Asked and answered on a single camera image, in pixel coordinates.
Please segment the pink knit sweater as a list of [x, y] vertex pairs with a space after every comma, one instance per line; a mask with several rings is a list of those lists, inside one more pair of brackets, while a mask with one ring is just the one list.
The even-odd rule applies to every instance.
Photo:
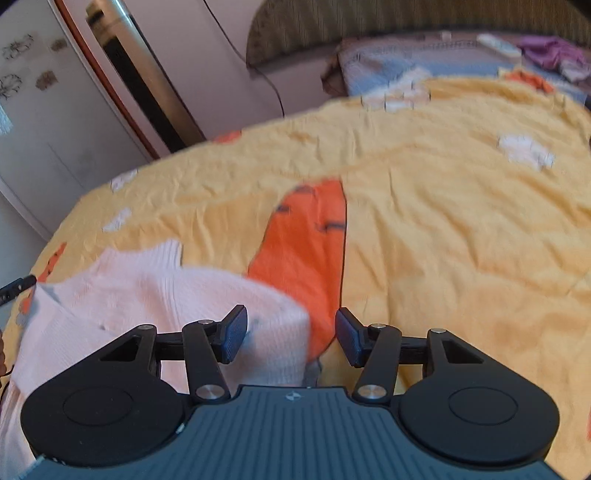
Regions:
[[2, 478], [18, 477], [34, 461], [20, 422], [26, 398], [140, 324], [178, 332], [193, 321], [219, 321], [236, 305], [245, 306], [245, 340], [222, 369], [229, 389], [301, 385], [311, 329], [304, 307], [231, 272], [184, 267], [181, 253], [176, 240], [143, 251], [107, 249], [87, 270], [36, 288], [1, 410]]

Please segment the purple cloth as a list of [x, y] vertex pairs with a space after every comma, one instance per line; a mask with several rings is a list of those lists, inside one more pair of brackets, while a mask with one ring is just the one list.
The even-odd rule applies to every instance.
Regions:
[[590, 61], [583, 49], [561, 37], [526, 36], [519, 41], [518, 47], [535, 65], [557, 72], [571, 83], [590, 78]]

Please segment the gold tower fan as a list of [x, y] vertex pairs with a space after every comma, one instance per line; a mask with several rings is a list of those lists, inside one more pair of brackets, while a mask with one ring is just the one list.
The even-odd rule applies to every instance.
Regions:
[[205, 136], [122, 1], [92, 1], [86, 22], [123, 84], [172, 153]]

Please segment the white floral wardrobe door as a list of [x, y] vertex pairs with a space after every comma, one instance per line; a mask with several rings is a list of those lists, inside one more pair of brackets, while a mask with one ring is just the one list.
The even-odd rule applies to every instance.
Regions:
[[1, 13], [1, 183], [51, 235], [78, 199], [147, 164], [47, 1]]

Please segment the white remote control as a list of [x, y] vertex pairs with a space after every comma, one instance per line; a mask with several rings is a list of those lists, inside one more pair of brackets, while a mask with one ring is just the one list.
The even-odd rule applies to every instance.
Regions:
[[477, 36], [477, 42], [506, 58], [519, 59], [522, 57], [522, 50], [520, 48], [495, 35], [481, 33]]

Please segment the yellow carrot print bedsheet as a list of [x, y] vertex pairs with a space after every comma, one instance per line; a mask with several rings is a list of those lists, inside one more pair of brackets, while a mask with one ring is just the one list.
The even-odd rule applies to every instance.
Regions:
[[556, 402], [550, 465], [590, 471], [590, 116], [531, 86], [430, 78], [259, 125], [85, 195], [34, 265], [44, 284], [107, 249], [182, 246], [308, 312], [304, 381], [352, 387], [346, 306], [406, 335], [454, 332]]

